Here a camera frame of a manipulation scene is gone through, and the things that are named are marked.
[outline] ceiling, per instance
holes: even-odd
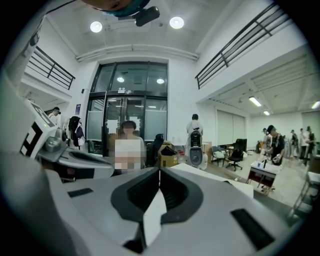
[[[194,53],[209,29],[231,0],[151,0],[146,6],[158,7],[160,18],[137,27],[134,20],[118,20],[87,6],[82,1],[67,4],[50,14],[48,20],[75,55],[109,46],[147,44],[178,48]],[[184,20],[184,27],[173,29],[172,17]],[[102,31],[94,33],[90,24],[99,21]]]
[[[23,82],[20,83],[17,93],[21,98],[31,100],[33,103],[39,105],[43,111],[51,110],[54,107],[59,107],[60,104],[66,103],[63,99],[33,88]]]
[[[249,97],[261,104],[257,107]],[[303,54],[285,64],[248,78],[210,100],[233,106],[251,116],[311,110],[320,101],[320,72],[316,61]]]

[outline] poster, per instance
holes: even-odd
[[[80,115],[80,108],[81,108],[81,104],[77,104],[75,107],[75,114],[76,115]]]

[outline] floor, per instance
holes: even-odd
[[[222,167],[221,163],[217,166],[217,163],[214,162],[213,164],[209,163],[205,171],[245,183],[249,175],[250,165],[259,157],[260,155],[256,153],[248,155],[244,161],[239,162],[242,170],[237,168],[236,171],[233,171],[233,167],[225,168],[228,165],[227,163],[224,163],[224,167]],[[289,213],[303,188],[307,168],[296,159],[292,161],[284,159],[282,165],[283,168],[274,181],[275,190],[268,195],[261,193],[261,189],[257,188],[257,182],[252,181],[251,185],[254,187],[253,198],[268,207],[291,226],[297,219],[288,218]]]

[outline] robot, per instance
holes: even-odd
[[[251,255],[272,246],[288,227],[274,213],[228,182],[171,168],[151,167],[112,176],[111,163],[63,146],[45,151],[56,126],[43,110],[15,94],[37,44],[40,10],[8,55],[0,76],[0,189],[5,210],[21,223],[23,241],[45,255]],[[191,137],[190,156],[201,163],[201,136]],[[39,159],[93,170],[90,178],[62,183]],[[144,213],[158,190],[166,213],[161,232],[146,245]],[[17,238],[20,232],[9,233]]]

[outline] tiled floor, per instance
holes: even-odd
[[[216,164],[214,163],[213,165],[209,164],[206,171],[220,176],[224,175],[222,177],[226,178],[228,176],[230,178],[239,176],[241,177],[242,182],[246,182],[250,172],[250,165],[256,161],[259,156],[259,154],[254,153],[253,155],[248,155],[244,161],[239,162],[242,170],[237,168],[236,171],[233,171],[233,167],[229,167],[228,169],[219,167],[217,168],[215,166]],[[296,159],[294,159],[292,162],[290,162],[288,159],[283,159],[282,165],[283,168],[276,176],[273,183],[275,190],[271,191],[268,194],[268,197],[292,207],[296,202],[301,189],[303,188],[305,176],[307,174],[307,168]],[[253,185],[255,190],[261,191],[261,189],[257,188],[257,182],[252,181],[251,185]]]

